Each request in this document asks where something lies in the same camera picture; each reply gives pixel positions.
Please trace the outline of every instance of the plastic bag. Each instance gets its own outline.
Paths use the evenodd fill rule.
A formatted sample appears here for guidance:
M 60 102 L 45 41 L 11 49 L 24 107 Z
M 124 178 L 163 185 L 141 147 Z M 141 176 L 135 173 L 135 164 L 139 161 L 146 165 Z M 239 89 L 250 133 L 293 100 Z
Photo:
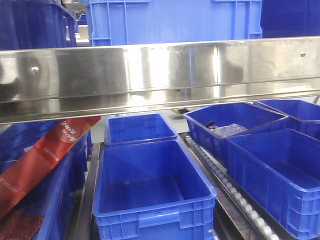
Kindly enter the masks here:
M 248 130 L 246 127 L 233 123 L 228 126 L 210 128 L 210 131 L 218 135 L 220 138 L 227 138 L 238 133 Z

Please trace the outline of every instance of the metal bar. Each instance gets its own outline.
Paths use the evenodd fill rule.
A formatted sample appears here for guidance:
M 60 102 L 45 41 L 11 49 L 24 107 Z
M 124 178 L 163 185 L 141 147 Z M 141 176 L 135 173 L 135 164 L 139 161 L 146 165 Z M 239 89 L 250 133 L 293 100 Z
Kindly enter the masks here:
M 96 188 L 96 178 L 100 154 L 100 143 L 94 143 L 92 148 L 92 156 L 88 176 L 85 183 L 85 189 L 80 203 L 80 209 L 77 217 L 77 224 L 74 230 L 74 236 L 70 236 L 72 240 L 89 240 L 92 224 L 92 207 L 93 198 Z
M 320 94 L 320 37 L 0 51 L 0 124 Z

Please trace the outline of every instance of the empty blue crate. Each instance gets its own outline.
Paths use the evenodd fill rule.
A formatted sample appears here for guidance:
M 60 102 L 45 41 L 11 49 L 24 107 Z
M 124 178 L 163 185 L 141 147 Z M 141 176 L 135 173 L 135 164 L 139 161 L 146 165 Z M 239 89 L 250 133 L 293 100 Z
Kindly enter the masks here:
M 294 238 L 320 232 L 320 141 L 292 129 L 228 138 L 228 174 Z
M 282 129 L 289 118 L 283 114 L 267 110 L 250 103 L 233 103 L 206 106 L 184 114 L 190 136 L 200 146 L 208 150 L 226 168 L 228 158 L 226 139 L 215 134 L 207 126 L 210 122 L 217 127 L 237 124 L 247 130 L 238 134 L 259 133 Z
M 33 190 L 15 207 L 26 216 L 44 216 L 42 225 L 32 240 L 63 240 L 73 208 L 73 195 L 68 172 L 72 168 L 73 153 L 68 153 Z M 0 174 L 15 160 L 0 162 Z
M 320 35 L 318 0 L 263 0 L 261 26 L 264 38 Z
M 320 106 L 302 100 L 265 100 L 256 102 L 265 108 L 290 117 L 287 128 L 320 139 Z
M 177 140 L 106 148 L 93 214 L 102 240 L 213 240 L 216 191 Z
M 262 0 L 82 0 L 92 46 L 257 39 Z
M 117 147 L 177 139 L 178 134 L 160 113 L 112 117 L 106 120 L 104 144 Z

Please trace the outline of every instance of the blue bin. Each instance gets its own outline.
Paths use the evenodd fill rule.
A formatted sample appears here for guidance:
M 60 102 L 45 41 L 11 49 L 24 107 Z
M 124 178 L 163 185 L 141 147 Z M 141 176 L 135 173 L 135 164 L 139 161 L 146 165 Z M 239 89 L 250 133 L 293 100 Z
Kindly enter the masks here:
M 262 37 L 262 0 L 82 0 L 92 46 Z
M 261 27 L 264 38 L 320 35 L 318 0 L 263 0 Z
M 112 117 L 106 120 L 104 144 L 107 147 L 177 139 L 178 134 L 160 113 Z
M 102 240 L 213 240 L 216 191 L 176 140 L 106 148 L 93 214 Z
M 302 100 L 265 100 L 255 104 L 288 115 L 287 128 L 320 140 L 320 106 Z
M 0 161 L 18 159 L 58 121 L 16 123 L 0 134 Z
M 227 139 L 228 174 L 290 235 L 320 232 L 320 141 L 292 129 Z
M 76 20 L 55 0 L 0 0 L 0 13 L 0 50 L 77 46 Z
M 73 195 L 69 185 L 68 171 L 73 153 L 68 153 L 32 191 L 15 207 L 28 216 L 44 216 L 39 232 L 32 240 L 63 240 L 73 208 Z M 0 174 L 15 160 L 0 162 Z
M 185 113 L 184 117 L 192 139 L 208 150 L 226 168 L 228 168 L 226 139 L 206 127 L 210 121 L 214 121 L 217 127 L 231 124 L 246 127 L 246 131 L 239 133 L 241 135 L 283 129 L 289 121 L 289 118 L 283 114 L 250 103 L 206 106 Z

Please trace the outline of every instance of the metal shelf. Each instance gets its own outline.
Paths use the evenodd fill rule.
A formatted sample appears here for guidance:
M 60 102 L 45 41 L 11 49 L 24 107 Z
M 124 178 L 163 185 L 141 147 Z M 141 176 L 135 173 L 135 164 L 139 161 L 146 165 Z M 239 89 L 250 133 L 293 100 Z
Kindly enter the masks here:
M 0 124 L 320 94 L 320 37 L 0 51 Z

